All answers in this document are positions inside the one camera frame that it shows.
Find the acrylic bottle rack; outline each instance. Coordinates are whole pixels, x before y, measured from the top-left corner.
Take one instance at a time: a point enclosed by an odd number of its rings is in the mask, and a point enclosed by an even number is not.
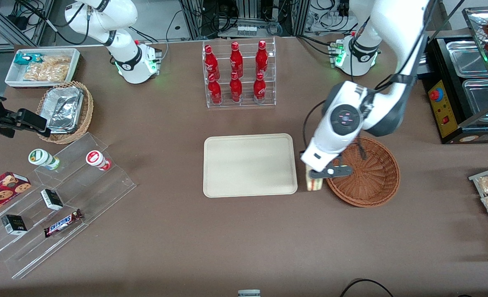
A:
[[[263,104],[256,104],[253,101],[253,83],[256,79],[255,73],[255,55],[257,54],[259,41],[266,41],[266,51],[268,52],[268,70],[264,75],[266,83],[265,102]],[[204,48],[210,45],[213,48],[213,54],[218,60],[218,68],[220,71],[220,79],[218,83],[222,90],[222,104],[214,105],[209,96],[208,90],[208,74],[204,65],[206,59],[206,52],[202,49],[202,67],[204,71],[204,84],[206,85],[206,102],[209,108],[211,107],[243,107],[243,106],[271,106],[276,104],[276,49],[274,38],[263,39],[238,39],[237,40],[242,53],[242,60],[244,62],[244,76],[240,78],[242,82],[242,101],[235,103],[231,100],[231,91],[229,89],[229,82],[231,81],[231,64],[229,57],[231,56],[231,44],[227,40],[209,40],[203,42]]]

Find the yellow control panel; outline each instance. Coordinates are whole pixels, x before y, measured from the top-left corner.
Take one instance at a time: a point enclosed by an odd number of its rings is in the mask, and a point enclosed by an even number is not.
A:
[[[450,133],[457,130],[457,121],[442,81],[439,81],[427,94],[431,107],[433,107],[433,113],[435,113],[438,130],[441,132],[442,137],[447,137]]]

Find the small black box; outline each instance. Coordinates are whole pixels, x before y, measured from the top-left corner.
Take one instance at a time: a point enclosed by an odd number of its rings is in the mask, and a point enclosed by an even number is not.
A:
[[[42,196],[42,199],[44,199],[46,207],[49,209],[61,210],[63,207],[61,198],[59,198],[59,195],[57,195],[55,191],[44,189],[40,191],[40,195]]]
[[[26,225],[21,216],[6,214],[2,217],[2,224],[4,224],[7,233],[10,235],[22,235],[27,232]]]

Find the round wicker basket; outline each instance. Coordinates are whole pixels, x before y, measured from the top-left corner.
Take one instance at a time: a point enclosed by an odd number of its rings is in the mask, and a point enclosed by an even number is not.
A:
[[[382,144],[368,137],[361,137],[366,158],[361,158],[356,143],[341,154],[343,163],[353,169],[348,177],[327,179],[333,192],[344,201],[358,207],[377,207],[387,203],[400,185],[400,169],[395,157]]]
[[[92,94],[88,92],[88,89],[80,82],[77,81],[70,81],[67,83],[63,83],[59,86],[55,86],[53,88],[68,88],[68,87],[78,87],[84,92],[84,98],[82,101],[82,107],[81,107],[81,114],[78,119],[78,128],[77,130],[72,133],[72,134],[51,134],[50,137],[43,137],[42,135],[39,135],[42,140],[47,141],[47,142],[53,142],[57,144],[68,144],[73,141],[76,141],[80,139],[84,133],[88,130],[88,127],[90,126],[90,122],[92,120],[92,112],[93,112],[93,99],[92,99]],[[37,108],[37,114],[40,114],[40,111],[42,110],[42,104],[44,104],[44,99],[46,98],[46,94],[42,96],[42,100],[38,104]]]

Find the table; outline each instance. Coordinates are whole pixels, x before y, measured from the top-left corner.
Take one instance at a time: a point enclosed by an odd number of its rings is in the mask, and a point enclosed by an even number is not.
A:
[[[328,189],[289,196],[209,199],[202,193],[203,143],[212,136],[289,133],[303,150],[302,122],[348,76],[295,38],[277,38],[277,106],[208,110],[201,42],[171,44],[162,74],[130,85],[104,47],[80,47],[76,79],[93,95],[89,131],[139,184],[76,239],[22,280],[0,263],[0,296],[338,296],[354,278],[378,280],[395,296],[488,296],[488,216],[467,177],[488,169],[488,145],[441,145],[427,96],[414,87],[401,127],[380,137],[401,185],[387,205],[352,207]],[[374,87],[394,71],[386,45]],[[8,88],[9,109],[35,110],[44,90]],[[310,118],[308,134],[320,117]],[[0,173],[25,174],[37,147],[64,146],[29,132],[0,136]],[[350,296],[385,296],[357,284]]]

